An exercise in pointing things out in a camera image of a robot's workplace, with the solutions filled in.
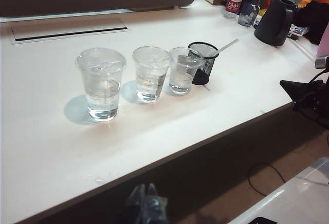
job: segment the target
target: bottle label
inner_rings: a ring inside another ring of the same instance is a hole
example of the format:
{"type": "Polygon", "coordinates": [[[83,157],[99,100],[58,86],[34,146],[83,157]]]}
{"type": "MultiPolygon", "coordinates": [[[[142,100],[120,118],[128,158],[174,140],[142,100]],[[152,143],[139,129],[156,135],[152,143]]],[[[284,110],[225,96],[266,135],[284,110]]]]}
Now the bottle label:
{"type": "Polygon", "coordinates": [[[229,12],[237,13],[242,0],[227,0],[226,10],[229,12]]]}

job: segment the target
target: desk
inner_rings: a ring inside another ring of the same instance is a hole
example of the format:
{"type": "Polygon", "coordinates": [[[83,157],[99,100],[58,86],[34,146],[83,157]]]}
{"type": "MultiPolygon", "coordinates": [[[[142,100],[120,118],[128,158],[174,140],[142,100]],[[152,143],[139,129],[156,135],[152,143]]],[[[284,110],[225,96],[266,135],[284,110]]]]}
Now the desk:
{"type": "Polygon", "coordinates": [[[290,103],[280,80],[307,82],[318,72],[290,40],[280,48],[266,45],[253,36],[253,28],[224,19],[222,10],[196,0],[178,10],[100,15],[119,18],[130,31],[22,44],[10,43],[11,32],[3,24],[2,223],[59,204],[57,210],[64,208],[211,142],[290,103]],[[221,47],[235,38],[239,42],[217,58],[206,87],[193,86],[188,95],[175,97],[167,77],[156,104],[135,102],[135,48],[170,50],[194,41],[221,47]],[[127,59],[118,115],[97,124],[86,114],[74,64],[92,47],[112,48],[127,59]]]}
{"type": "Polygon", "coordinates": [[[329,158],[322,157],[229,224],[328,223],[328,181],[329,158]]]}

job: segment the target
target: water droplet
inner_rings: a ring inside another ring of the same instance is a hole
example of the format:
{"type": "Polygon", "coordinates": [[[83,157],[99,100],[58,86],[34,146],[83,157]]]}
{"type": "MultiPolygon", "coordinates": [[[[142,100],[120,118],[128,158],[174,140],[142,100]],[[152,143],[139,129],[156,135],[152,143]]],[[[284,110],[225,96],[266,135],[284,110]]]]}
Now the water droplet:
{"type": "Polygon", "coordinates": [[[101,178],[96,178],[96,179],[95,179],[95,182],[96,182],[97,184],[105,184],[105,180],[104,180],[104,179],[101,179],[101,178]]]}

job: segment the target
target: mesh pen holder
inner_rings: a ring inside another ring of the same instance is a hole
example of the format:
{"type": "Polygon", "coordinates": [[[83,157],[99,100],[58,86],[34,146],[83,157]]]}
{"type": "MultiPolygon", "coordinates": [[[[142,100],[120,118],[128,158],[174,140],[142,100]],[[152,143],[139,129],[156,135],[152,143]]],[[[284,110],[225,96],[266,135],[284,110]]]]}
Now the mesh pen holder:
{"type": "Polygon", "coordinates": [[[204,64],[197,70],[192,84],[204,85],[209,82],[209,77],[211,69],[214,65],[215,59],[218,57],[219,53],[214,55],[218,50],[215,46],[205,43],[205,42],[194,42],[189,44],[189,48],[192,48],[200,52],[204,57],[204,64]]]}

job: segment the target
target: red label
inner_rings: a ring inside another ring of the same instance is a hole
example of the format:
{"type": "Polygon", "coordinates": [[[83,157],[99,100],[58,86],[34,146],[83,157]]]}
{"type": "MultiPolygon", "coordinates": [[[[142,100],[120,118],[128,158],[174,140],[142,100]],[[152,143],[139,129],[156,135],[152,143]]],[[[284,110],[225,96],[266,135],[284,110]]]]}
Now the red label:
{"type": "Polygon", "coordinates": [[[241,2],[234,2],[232,0],[228,0],[227,4],[226,4],[226,10],[229,12],[237,13],[240,5],[241,5],[241,2]]]}

